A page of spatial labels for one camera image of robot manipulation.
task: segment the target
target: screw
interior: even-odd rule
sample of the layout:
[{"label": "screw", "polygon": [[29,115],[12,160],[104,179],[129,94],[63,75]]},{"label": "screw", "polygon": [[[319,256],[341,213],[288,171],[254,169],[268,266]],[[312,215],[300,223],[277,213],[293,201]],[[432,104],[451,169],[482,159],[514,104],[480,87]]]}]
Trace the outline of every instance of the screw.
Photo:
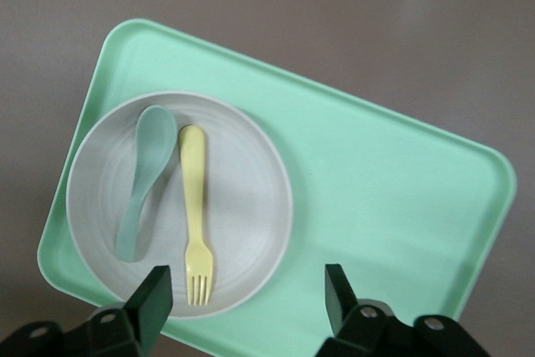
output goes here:
[{"label": "screw", "polygon": [[43,336],[48,332],[48,328],[46,326],[41,326],[40,328],[34,329],[32,333],[30,334],[30,339],[38,338],[39,336]]},{"label": "screw", "polygon": [[363,307],[360,310],[360,313],[363,314],[366,318],[377,318],[377,311],[371,307]]},{"label": "screw", "polygon": [[108,322],[111,322],[115,319],[115,314],[106,314],[105,316],[103,316],[101,319],[100,319],[100,323],[101,324],[107,324]]},{"label": "screw", "polygon": [[426,318],[424,322],[427,325],[427,328],[429,329],[433,329],[433,330],[444,329],[444,324],[437,318],[429,317],[429,318]]}]

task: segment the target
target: plastic utensil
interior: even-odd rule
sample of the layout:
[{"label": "plastic utensil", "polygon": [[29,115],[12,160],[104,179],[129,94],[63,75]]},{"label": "plastic utensil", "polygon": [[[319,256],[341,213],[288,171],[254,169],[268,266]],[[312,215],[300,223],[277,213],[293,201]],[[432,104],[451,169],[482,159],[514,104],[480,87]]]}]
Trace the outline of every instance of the plastic utensil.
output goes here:
[{"label": "plastic utensil", "polygon": [[146,108],[137,122],[134,184],[115,240],[115,256],[123,261],[135,260],[141,211],[150,189],[171,158],[177,132],[174,115],[161,105]]},{"label": "plastic utensil", "polygon": [[180,153],[187,230],[186,281],[188,304],[208,304],[211,292],[213,256],[202,239],[202,203],[206,141],[202,129],[187,125],[180,133]]}]

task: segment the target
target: spoon handle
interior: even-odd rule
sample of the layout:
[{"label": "spoon handle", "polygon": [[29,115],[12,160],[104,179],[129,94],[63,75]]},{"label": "spoon handle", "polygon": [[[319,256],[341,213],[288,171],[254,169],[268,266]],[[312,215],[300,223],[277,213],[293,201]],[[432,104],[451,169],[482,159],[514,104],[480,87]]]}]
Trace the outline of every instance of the spoon handle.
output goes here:
[{"label": "spoon handle", "polygon": [[115,242],[115,256],[126,262],[132,262],[135,258],[135,243],[143,203],[143,200],[132,196],[119,225]]}]

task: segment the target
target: background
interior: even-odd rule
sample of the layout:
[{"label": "background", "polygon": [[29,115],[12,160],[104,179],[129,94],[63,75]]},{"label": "background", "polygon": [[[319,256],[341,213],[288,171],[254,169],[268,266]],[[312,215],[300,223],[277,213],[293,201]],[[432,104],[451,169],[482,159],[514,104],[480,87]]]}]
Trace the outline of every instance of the background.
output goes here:
[{"label": "background", "polygon": [[[101,45],[135,17],[502,152],[517,197],[461,324],[492,356],[532,355],[535,0],[0,0],[0,339],[94,310],[36,252]],[[161,336],[153,355],[205,354]]]}]

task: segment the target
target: black bracket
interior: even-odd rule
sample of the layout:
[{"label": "black bracket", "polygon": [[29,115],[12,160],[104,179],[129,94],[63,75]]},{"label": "black bracket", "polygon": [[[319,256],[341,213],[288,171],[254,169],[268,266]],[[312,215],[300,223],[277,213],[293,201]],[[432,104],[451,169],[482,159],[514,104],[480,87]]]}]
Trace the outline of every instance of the black bracket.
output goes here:
[{"label": "black bracket", "polygon": [[51,321],[27,324],[0,343],[10,357],[146,357],[173,305],[171,269],[155,267],[121,309],[106,309],[63,333]]},{"label": "black bracket", "polygon": [[381,304],[359,303],[342,267],[326,265],[325,305],[334,337],[316,357],[490,357],[453,319],[424,315],[410,327]]}]

